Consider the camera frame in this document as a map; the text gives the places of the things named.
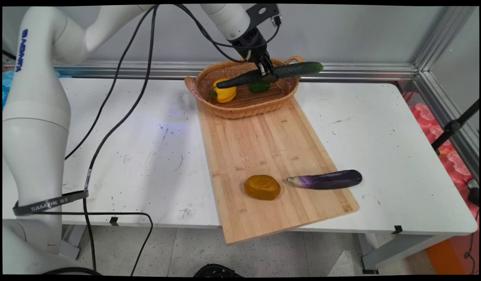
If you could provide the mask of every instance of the wicker basket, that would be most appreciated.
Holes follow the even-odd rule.
[[[272,64],[282,66],[295,60],[304,62],[299,56],[291,57],[283,62],[279,59],[272,59]],[[215,97],[210,96],[213,91],[212,84],[220,78],[233,78],[242,73],[257,69],[256,65],[248,62],[239,64],[236,62],[220,62],[204,69],[197,79],[187,77],[185,84],[192,94],[210,112],[224,118],[240,118],[278,110],[296,92],[301,76],[280,79],[270,85],[265,92],[251,92],[247,85],[237,87],[237,95],[228,103],[219,103]]]

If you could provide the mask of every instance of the cable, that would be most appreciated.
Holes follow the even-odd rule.
[[[140,259],[140,256],[142,255],[142,252],[145,248],[145,244],[146,244],[148,238],[150,237],[150,234],[152,233],[152,229],[153,229],[152,218],[146,212],[36,212],[35,214],[39,214],[39,215],[145,215],[146,217],[148,217],[148,220],[150,221],[150,231],[148,231],[148,234],[147,234],[147,237],[145,238],[144,244],[142,245],[142,248],[140,249],[140,252],[138,253],[137,260],[135,261],[135,265],[133,266],[133,270],[131,271],[130,276],[133,276],[133,273],[135,272],[135,269],[137,268],[137,264],[138,264],[138,261]]]
[[[250,50],[252,48],[259,48],[261,46],[265,46],[269,41],[271,41],[275,36],[276,34],[278,33],[278,30],[280,28],[280,25],[277,26],[277,30],[275,31],[275,33],[273,34],[273,36],[268,39],[265,43],[261,44],[261,45],[258,45],[258,46],[254,46],[254,47],[240,47],[240,46],[228,46],[228,45],[225,45],[225,44],[222,44],[222,43],[217,43],[215,42],[211,37],[210,35],[208,34],[208,32],[205,30],[205,28],[201,25],[201,23],[199,23],[199,21],[195,18],[195,16],[193,16],[193,14],[185,7],[183,6],[182,4],[175,4],[176,6],[180,7],[183,11],[185,11],[190,17],[192,17],[192,19],[195,21],[195,23],[197,24],[197,26],[199,27],[199,30],[201,31],[201,33],[206,37],[206,39],[208,39],[211,43],[213,43],[213,45],[215,46],[215,48],[217,48],[217,50],[219,50],[225,57],[227,57],[228,59],[234,61],[234,62],[240,62],[240,63],[243,63],[243,62],[246,62],[246,61],[241,61],[241,60],[236,60],[236,59],[233,59],[231,57],[229,57],[228,55],[226,55],[219,47],[219,46],[226,46],[226,47],[229,47],[229,48],[242,48],[242,49],[245,49],[245,50]],[[151,7],[148,11],[146,11],[146,13],[144,14],[144,16],[142,17],[142,19],[139,21],[134,33],[133,33],[133,36],[131,37],[131,40],[130,42],[128,43],[128,46],[126,47],[126,49],[124,50],[124,53],[122,54],[121,56],[121,59],[119,60],[119,64],[117,65],[117,69],[116,69],[116,73],[115,73],[115,77],[114,77],[114,81],[112,82],[112,86],[107,94],[107,97],[105,98],[105,100],[103,101],[99,111],[98,111],[98,114],[94,120],[94,123],[92,125],[92,127],[89,129],[89,131],[87,132],[87,134],[85,135],[85,137],[82,139],[82,141],[73,149],[73,151],[71,151],[71,153],[69,153],[65,159],[69,158],[82,144],[83,142],[86,140],[86,138],[89,136],[89,134],[91,133],[91,131],[93,130],[96,122],[98,121],[98,118],[99,116],[101,115],[101,111],[103,109],[103,107],[105,106],[105,103],[107,102],[110,94],[112,93],[112,90],[114,89],[114,85],[115,85],[115,82],[117,80],[117,76],[119,74],[119,69],[121,67],[121,64],[122,64],[122,61],[124,59],[124,56],[126,55],[126,53],[128,52],[130,46],[131,46],[131,43],[133,42],[133,39],[135,38],[135,35],[141,25],[141,23],[143,22],[143,20],[145,19],[145,17],[147,16],[147,14],[153,10],[153,15],[152,15],[152,23],[151,23],[151,43],[150,43],[150,47],[149,47],[149,52],[148,52],[148,66],[147,66],[147,72],[146,72],[146,76],[145,76],[145,80],[144,80],[144,85],[142,87],[142,91],[140,93],[140,95],[138,96],[137,100],[135,101],[135,103],[133,104],[133,106],[131,107],[131,109],[129,110],[129,112],[121,119],[121,121],[119,121],[119,123],[117,123],[106,135],[105,137],[103,138],[103,140],[101,141],[101,143],[98,145],[98,148],[96,149],[96,152],[94,153],[93,155],[93,158],[91,160],[91,163],[89,165],[89,169],[88,169],[88,173],[87,173],[87,179],[86,179],[86,183],[85,183],[85,190],[88,189],[89,187],[89,178],[91,176],[91,172],[92,172],[92,169],[93,169],[93,166],[94,166],[94,162],[96,160],[96,157],[98,156],[102,146],[105,144],[106,140],[108,139],[108,137],[110,137],[110,135],[112,135],[112,133],[122,124],[124,123],[124,121],[126,121],[126,119],[131,115],[131,113],[133,112],[133,110],[135,109],[135,107],[138,105],[139,101],[142,99],[142,96],[145,92],[145,89],[146,89],[146,85],[148,83],[148,77],[150,75],[150,68],[151,68],[151,61],[152,61],[152,53],[153,53],[153,38],[154,38],[154,31],[155,31],[155,15],[156,15],[156,12],[157,12],[157,8],[158,8],[159,4],[156,4],[154,5],[153,7]],[[90,244],[91,244],[91,250],[92,250],[92,263],[93,263],[93,270],[96,271],[96,255],[95,255],[95,250],[94,250],[94,239],[93,239],[93,233],[92,233],[92,228],[91,228],[91,224],[89,222],[89,217],[88,215],[108,215],[110,213],[88,213],[87,211],[87,200],[86,198],[83,199],[83,210],[84,212],[82,213],[70,213],[72,215],[84,215],[85,216],[85,219],[86,219],[86,225],[87,225],[87,229],[88,229],[88,233],[89,233],[89,239],[90,239]],[[69,213],[54,213],[54,212],[46,212],[46,215],[61,215],[61,214],[64,214],[64,215],[68,215]]]
[[[5,51],[5,50],[3,50],[3,49],[1,49],[1,50],[3,51],[3,55],[9,57],[10,59],[17,60],[17,57],[16,57],[16,56],[8,53],[7,51]]]
[[[204,37],[206,37],[206,39],[208,41],[210,41],[213,46],[222,54],[224,55],[227,59],[230,59],[231,61],[233,62],[238,62],[238,63],[244,63],[244,62],[247,62],[246,60],[237,60],[237,59],[233,59],[231,58],[229,55],[225,54],[220,48],[219,46],[224,46],[224,47],[228,47],[228,48],[235,48],[235,49],[243,49],[243,50],[251,50],[251,49],[254,49],[254,48],[259,48],[259,47],[262,47],[262,46],[265,46],[267,45],[270,41],[272,41],[272,39],[275,38],[275,36],[277,35],[278,33],[278,30],[280,28],[280,25],[277,25],[277,30],[275,31],[275,33],[273,34],[272,37],[270,37],[270,39],[268,39],[265,43],[262,43],[258,46],[251,46],[251,47],[243,47],[243,46],[232,46],[232,45],[227,45],[227,44],[223,44],[223,43],[218,43],[216,41],[214,41],[210,35],[208,34],[208,31],[205,30],[205,28],[201,25],[201,23],[197,20],[197,18],[195,18],[195,16],[192,14],[192,12],[187,8],[185,7],[183,4],[173,4],[177,7],[179,7],[180,9],[182,9],[185,13],[187,13],[196,23],[197,27],[199,27],[199,30],[201,31],[202,35],[204,35]]]
[[[204,26],[201,25],[201,23],[197,20],[197,18],[195,18],[195,16],[192,14],[192,12],[187,8],[185,7],[183,4],[173,4],[177,7],[179,7],[180,9],[182,9],[183,11],[185,11],[185,13],[187,13],[191,18],[192,20],[195,21],[195,23],[197,24],[197,27],[199,28],[199,30],[201,31],[202,35],[204,35],[204,37],[206,39],[208,39],[208,41],[210,41],[213,46],[222,54],[224,55],[224,57],[226,57],[227,59],[233,61],[233,62],[238,62],[239,64],[242,64],[242,63],[245,63],[245,62],[248,62],[249,60],[249,56],[246,58],[246,60],[238,60],[238,59],[234,59],[232,57],[230,57],[229,55],[227,55],[226,53],[224,53],[223,50],[221,50],[219,48],[219,46],[225,46],[225,47],[228,47],[228,48],[235,48],[235,49],[246,49],[246,50],[251,50],[253,48],[259,48],[259,47],[262,47],[262,46],[265,46],[267,43],[269,43],[270,41],[272,41],[272,39],[275,38],[275,36],[278,34],[278,30],[280,28],[280,25],[277,25],[277,29],[275,31],[275,33],[273,34],[273,36],[268,39],[265,43],[262,43],[258,46],[252,46],[252,47],[243,47],[243,46],[232,46],[232,45],[226,45],[226,44],[222,44],[222,43],[218,43],[216,41],[214,41],[210,35],[208,34],[208,31],[205,30]],[[128,50],[130,49],[130,46],[131,44],[133,43],[133,39],[135,39],[135,36],[138,32],[138,29],[140,28],[140,25],[142,23],[142,20],[140,20],[140,22],[138,23],[137,27],[135,28],[135,31],[133,32],[133,36],[131,37],[131,40],[130,42],[128,43],[128,46],[126,47],[126,49],[124,50],[122,56],[121,56],[121,59],[119,60],[119,63],[117,64],[117,68],[115,70],[115,77],[114,77],[114,81],[112,82],[112,86],[110,87],[110,90],[108,91],[108,94],[107,96],[105,97],[105,100],[103,100],[103,103],[101,104],[101,107],[100,109],[98,110],[98,114],[96,115],[96,118],[94,119],[94,122],[91,126],[91,128],[89,128],[88,132],[86,133],[86,135],[84,136],[84,138],[80,141],[80,143],[65,157],[65,160],[67,160],[72,154],[74,154],[74,152],[76,152],[78,150],[78,148],[85,142],[85,140],[87,139],[87,137],[89,136],[89,134],[93,131],[93,128],[94,126],[96,125],[96,123],[98,122],[98,118],[100,117],[101,115],[101,111],[103,110],[103,107],[105,106],[105,103],[107,102],[108,98],[110,97],[110,94],[112,94],[112,90],[114,89],[114,86],[115,86],[115,82],[117,80],[117,77],[119,75],[119,69],[121,68],[121,64],[122,64],[122,61],[124,59],[124,57],[126,56],[126,53],[128,52]]]
[[[476,212],[476,217],[474,218],[476,221],[478,220],[478,216],[479,216],[479,209],[478,209],[478,212]],[[474,274],[474,267],[476,266],[476,263],[474,262],[474,258],[471,256],[471,250],[472,250],[472,241],[474,239],[474,233],[471,233],[471,244],[469,246],[469,251],[465,252],[464,253],[464,258],[471,258],[472,260],[472,271],[471,271],[471,275]]]
[[[153,14],[152,14],[152,23],[151,23],[151,41],[150,41],[150,47],[149,47],[149,50],[148,50],[148,66],[147,66],[147,71],[146,71],[146,76],[145,76],[145,82],[144,82],[144,85],[142,87],[142,92],[140,93],[140,95],[138,96],[137,100],[135,101],[135,103],[133,104],[133,106],[131,107],[131,109],[129,110],[129,112],[126,114],[126,116],[124,116],[121,121],[119,121],[119,123],[117,123],[108,133],[107,135],[105,135],[105,137],[103,138],[103,140],[101,141],[101,143],[98,145],[98,148],[96,149],[96,152],[94,153],[93,155],[93,158],[91,160],[91,163],[89,164],[89,169],[88,169],[88,172],[87,172],[87,178],[86,178],[86,183],[85,183],[85,190],[88,189],[88,186],[89,186],[89,177],[91,176],[91,171],[93,169],[93,165],[94,165],[94,161],[96,159],[96,157],[98,156],[98,153],[100,152],[100,149],[101,147],[103,146],[103,144],[105,144],[105,141],[108,139],[108,137],[110,137],[110,135],[112,135],[112,133],[130,116],[130,114],[133,112],[133,110],[135,109],[135,107],[137,107],[139,101],[142,99],[142,96],[145,92],[145,89],[146,89],[146,85],[148,83],[148,77],[150,75],[150,68],[151,68],[151,62],[152,62],[152,51],[153,51],[153,36],[154,36],[154,31],[155,31],[155,14],[157,12],[157,7],[159,7],[159,4],[156,4],[154,5],[153,7],[151,7],[145,14],[144,16],[142,17],[142,19],[140,19],[140,22],[138,23],[138,26],[140,25],[140,23],[142,23],[142,21],[145,19],[146,15],[153,10]],[[84,213],[87,213],[87,201],[86,201],[86,198],[83,199],[83,210],[84,210]],[[95,258],[95,252],[94,252],[94,241],[93,241],[93,231],[91,229],[91,224],[89,223],[89,217],[88,215],[85,214],[85,219],[86,219],[86,226],[87,226],[87,231],[88,231],[88,234],[89,234],[89,239],[90,239],[90,244],[91,244],[91,254],[92,254],[92,259],[93,259],[93,270],[96,270],[96,258]]]
[[[84,141],[87,139],[87,137],[89,136],[89,134],[90,134],[91,131],[93,130],[94,126],[96,125],[96,122],[98,121],[98,118],[99,118],[100,115],[101,115],[101,111],[103,110],[103,107],[105,106],[105,103],[107,102],[108,98],[110,97],[110,94],[112,94],[112,90],[114,89],[115,82],[116,82],[116,80],[117,80],[117,76],[119,76],[119,70],[121,69],[122,61],[123,61],[124,57],[126,56],[126,53],[128,52],[128,50],[130,49],[130,46],[131,46],[131,44],[133,43],[133,40],[135,39],[135,36],[136,36],[137,33],[138,33],[138,29],[140,28],[140,25],[142,25],[143,20],[145,19],[146,15],[147,15],[151,10],[152,10],[152,8],[150,8],[150,9],[144,14],[144,16],[142,17],[142,19],[140,19],[140,21],[138,22],[137,27],[135,28],[135,31],[133,32],[133,36],[131,36],[130,42],[128,43],[128,45],[126,46],[126,49],[125,49],[124,52],[122,53],[121,59],[119,60],[119,63],[117,64],[117,68],[115,69],[115,77],[114,77],[114,81],[112,82],[112,86],[110,87],[110,90],[108,91],[108,94],[107,94],[107,96],[105,97],[105,100],[103,100],[103,103],[101,104],[101,107],[100,107],[100,109],[98,110],[98,114],[96,115],[96,118],[94,119],[94,122],[93,122],[93,124],[91,125],[91,128],[89,128],[89,130],[87,131],[87,133],[86,133],[85,137],[83,138],[83,140],[71,151],[71,153],[69,153],[67,156],[65,156],[65,160],[67,160],[72,154],[74,154],[74,152],[76,152],[76,150],[78,150],[78,148],[84,143]]]
[[[45,272],[43,274],[63,274],[63,273],[86,273],[89,275],[100,275],[100,273],[91,270],[91,269],[86,269],[84,267],[64,267],[62,269],[56,269],[56,270],[50,270],[48,272]]]

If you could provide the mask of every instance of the white table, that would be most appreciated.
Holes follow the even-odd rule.
[[[71,102],[70,152],[91,126],[112,80],[60,81]],[[96,147],[128,112],[142,84],[143,80],[117,81],[93,132],[65,162],[64,193],[83,188]],[[301,82],[295,96],[336,167],[356,169],[364,177],[350,189],[360,210],[296,231],[392,233],[401,226],[402,235],[392,242],[375,251],[375,242],[364,249],[367,268],[476,231],[472,214],[396,87]],[[3,219],[15,218],[16,200],[16,185],[3,160]],[[197,104],[182,80],[148,82],[140,104],[96,159],[87,208],[91,212],[144,211],[156,226],[221,225]],[[65,212],[82,209],[82,201],[63,206]],[[92,216],[90,221],[110,225],[110,218]],[[63,222],[85,224],[83,216],[65,215]],[[122,215],[117,221],[121,226],[147,223],[138,215]],[[371,236],[361,235],[360,240],[370,242]]]

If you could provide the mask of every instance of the robotic arm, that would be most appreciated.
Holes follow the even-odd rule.
[[[86,30],[55,7],[31,7],[26,12],[2,128],[3,157],[17,184],[18,207],[44,203],[46,212],[62,211],[55,201],[48,200],[62,196],[71,108],[52,59],[64,64],[83,62],[122,26],[152,6],[102,6],[98,18]],[[276,4],[258,4],[247,11],[240,4],[201,7],[234,46],[265,43],[256,26],[267,16],[274,21],[277,15],[280,24]],[[267,10],[263,16],[257,16],[260,8]],[[238,52],[258,66],[264,80],[276,81],[266,45]],[[36,274],[60,267],[58,259],[58,263],[51,261],[60,251],[61,234],[60,215],[27,215],[3,221],[3,272]]]

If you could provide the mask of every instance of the basket handle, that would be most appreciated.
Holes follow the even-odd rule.
[[[286,64],[290,64],[293,60],[295,60],[296,62],[304,62],[304,59],[303,57],[299,56],[299,55],[295,55],[293,57],[290,57],[289,59],[287,59],[285,61]]]
[[[202,100],[203,98],[199,95],[197,88],[195,87],[195,79],[192,77],[185,77],[185,85],[188,90],[194,95],[198,100]]]

